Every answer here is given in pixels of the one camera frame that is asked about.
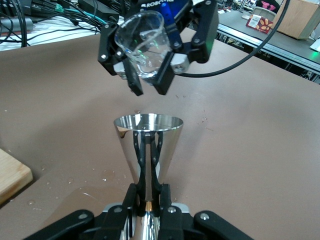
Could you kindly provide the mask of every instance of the metal cup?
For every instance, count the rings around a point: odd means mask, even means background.
[[[163,114],[136,114],[114,121],[141,201],[159,197],[183,121]]]

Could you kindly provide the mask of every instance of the desk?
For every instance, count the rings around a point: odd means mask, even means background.
[[[184,120],[166,182],[191,214],[214,211],[256,240],[319,238],[319,85],[254,57],[215,77],[177,76],[166,96],[143,84],[137,97],[99,65],[98,43],[88,36],[1,53],[0,148],[36,179],[0,209],[1,240],[121,202],[132,178],[113,120],[138,110]],[[216,41],[210,61],[190,72],[245,55]]]
[[[244,14],[248,13],[231,11],[219,14],[218,33],[256,48],[267,35],[246,27],[247,20],[241,18]],[[320,53],[310,49],[312,43],[314,41],[310,39],[296,40],[276,32],[262,51],[320,75]]]

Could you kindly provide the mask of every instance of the cup rim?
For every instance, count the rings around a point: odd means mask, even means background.
[[[164,126],[164,127],[160,128],[160,129],[157,129],[157,130],[151,130],[151,129],[135,129],[135,126],[133,126],[133,125],[125,127],[125,126],[123,126],[123,125],[118,123],[121,119],[125,119],[125,118],[135,119],[137,116],[139,116],[140,118],[151,117],[151,116],[167,117],[167,118],[172,118],[172,119],[177,120],[177,124],[174,125],[174,126]],[[115,127],[127,129],[127,131],[135,131],[135,132],[167,132],[167,131],[172,131],[172,130],[175,130],[175,129],[182,128],[183,125],[184,125],[184,121],[181,118],[177,117],[177,116],[171,116],[171,115],[167,115],[167,114],[137,113],[137,114],[129,114],[129,115],[120,116],[120,117],[118,117],[117,119],[115,119],[113,121],[113,124],[114,124]]]
[[[129,17],[129,18],[128,18],[125,22],[123,22],[123,23],[118,27],[118,29],[116,30],[115,35],[114,35],[114,41],[115,41],[115,43],[116,43],[120,48],[122,48],[123,45],[121,45],[120,43],[118,43],[118,41],[116,40],[117,35],[118,35],[118,33],[119,33],[119,30],[120,30],[122,27],[124,27],[125,25],[127,25],[128,22],[129,22],[129,20],[132,20],[132,19],[134,19],[134,18],[136,18],[136,17],[140,17],[139,15],[146,15],[146,14],[157,15],[157,16],[159,17],[159,19],[160,19],[160,25],[159,25],[158,29],[161,29],[161,28],[164,27],[164,25],[165,25],[165,19],[164,19],[164,16],[163,16],[160,12],[158,12],[158,11],[153,11],[153,10],[145,10],[145,11],[142,11],[142,12],[138,12],[138,13],[132,15],[131,17]],[[156,37],[158,37],[158,36],[160,35],[160,33],[161,33],[161,31],[157,31],[156,34],[154,34],[153,36],[151,36],[150,38],[148,38],[146,41],[144,41],[144,42],[140,43],[138,46],[136,46],[133,51],[131,51],[131,50],[128,49],[127,47],[126,47],[125,49],[123,49],[123,48],[122,48],[122,49],[125,51],[125,53],[130,53],[130,54],[131,54],[131,53],[135,53],[137,49],[140,49],[143,45],[145,45],[145,44],[153,41]]]

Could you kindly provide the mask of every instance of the green light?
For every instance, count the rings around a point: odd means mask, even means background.
[[[316,60],[318,57],[320,57],[320,52],[314,51],[314,52],[311,53],[311,55],[310,55],[310,59],[311,59],[311,60]]]

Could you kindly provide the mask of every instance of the water spill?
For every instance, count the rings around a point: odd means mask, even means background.
[[[101,179],[105,182],[111,182],[115,178],[115,171],[112,170],[103,170],[101,173]]]
[[[35,200],[29,200],[29,201],[27,202],[28,205],[33,205],[33,204],[35,204],[35,203],[36,203]]]
[[[68,179],[68,184],[72,184],[74,182],[74,179],[72,178],[72,177],[70,177],[69,179]]]
[[[99,215],[106,205],[122,202],[126,193],[115,187],[96,188],[84,186],[67,196],[53,214],[42,224],[41,228],[52,224],[64,216],[80,209],[87,209],[95,216]]]

